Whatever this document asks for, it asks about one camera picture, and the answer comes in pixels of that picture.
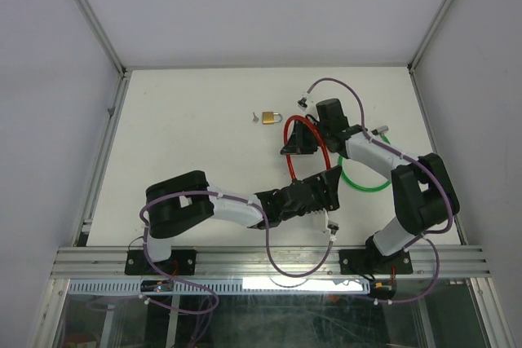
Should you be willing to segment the red cable lock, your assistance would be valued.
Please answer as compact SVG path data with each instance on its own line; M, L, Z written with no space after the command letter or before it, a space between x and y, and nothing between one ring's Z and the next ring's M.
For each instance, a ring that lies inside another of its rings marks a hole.
M289 170L290 178L292 181L297 180L297 175L295 173L294 164L292 161L292 156L302 155L303 154L303 132L299 130L295 136L289 133L290 125L301 125L305 129L308 129L309 132L313 135L313 138L316 140L317 147L321 150L323 159L325 162L325 168L327 170L332 168L330 153L327 150L324 139L321 137L319 130L317 127L306 117L302 115L292 115L290 116L284 125L283 130L283 155L286 158L286 164Z

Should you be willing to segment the green cable lock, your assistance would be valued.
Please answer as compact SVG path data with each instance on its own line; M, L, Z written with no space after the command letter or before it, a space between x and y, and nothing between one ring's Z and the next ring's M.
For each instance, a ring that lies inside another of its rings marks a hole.
M386 136L386 133L389 131L389 127L388 126L380 126L379 128L375 128L374 130L372 130L372 134L373 135L378 135L382 141L384 141L385 143L390 143L388 137ZM341 178L342 180L344 181L344 183L346 185L348 185L349 187L351 187L352 189L355 189L359 192L364 192L364 193L375 193L375 192L380 192L380 191L383 191L384 189L386 189L387 187L390 187L391 186L391 182L390 181L386 181L376 187L365 187L365 186L361 186L360 184L358 183L355 183L353 182L348 176L347 174L345 173L344 170L342 170L342 173L341 173Z

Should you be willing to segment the large brass padlock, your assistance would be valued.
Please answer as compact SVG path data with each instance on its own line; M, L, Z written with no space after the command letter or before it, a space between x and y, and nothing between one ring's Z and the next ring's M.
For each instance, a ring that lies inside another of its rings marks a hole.
M274 125L282 122L283 116L278 112L262 112L261 120L263 125Z

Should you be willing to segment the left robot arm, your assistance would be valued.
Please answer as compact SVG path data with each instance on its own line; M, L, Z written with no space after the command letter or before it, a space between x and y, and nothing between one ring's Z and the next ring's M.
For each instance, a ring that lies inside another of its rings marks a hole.
M170 241L209 219L268 231L289 219L339 208L338 165L290 185L243 196L211 185L202 170L149 186L139 216L144 223L142 263L153 273L170 266Z

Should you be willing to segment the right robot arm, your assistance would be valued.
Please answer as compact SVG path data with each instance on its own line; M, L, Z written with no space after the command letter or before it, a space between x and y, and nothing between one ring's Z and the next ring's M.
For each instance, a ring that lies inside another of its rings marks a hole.
M320 151L338 189L343 166L330 154L358 162L383 176L392 189L395 215L365 242L360 270L383 272L394 258L423 236L446 233L460 210L458 198L442 159L435 153L411 156L371 133L363 122L349 123L338 99L316 104L315 116L293 115L284 125L285 156L290 172L293 156Z

